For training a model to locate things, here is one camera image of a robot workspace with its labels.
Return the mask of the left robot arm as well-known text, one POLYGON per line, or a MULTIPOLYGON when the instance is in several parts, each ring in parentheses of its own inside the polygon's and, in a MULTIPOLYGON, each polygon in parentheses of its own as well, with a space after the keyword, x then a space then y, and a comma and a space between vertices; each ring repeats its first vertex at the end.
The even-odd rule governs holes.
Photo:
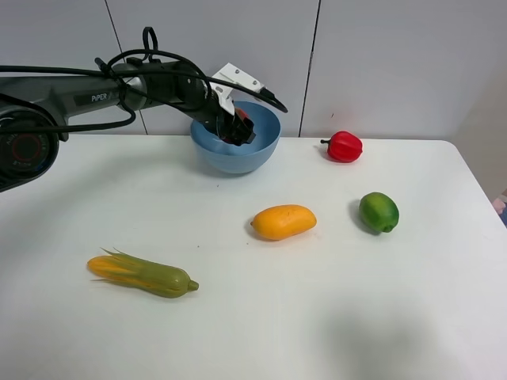
POLYGON ((1 190, 22 186, 46 173, 71 132, 127 126, 136 112, 159 105, 191 117, 225 143, 255 138, 254 123, 225 109, 194 64, 130 58, 99 63, 93 75, 10 77, 1 80, 1 190))

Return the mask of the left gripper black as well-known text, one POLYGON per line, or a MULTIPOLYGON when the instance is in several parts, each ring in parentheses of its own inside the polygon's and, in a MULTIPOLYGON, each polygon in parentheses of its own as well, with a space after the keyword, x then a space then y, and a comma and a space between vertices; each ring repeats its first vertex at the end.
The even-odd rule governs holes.
POLYGON ((229 144, 241 146, 251 144, 256 137, 254 122, 244 112, 229 113, 219 103, 215 91, 196 111, 187 112, 193 120, 220 139, 227 139, 229 144))

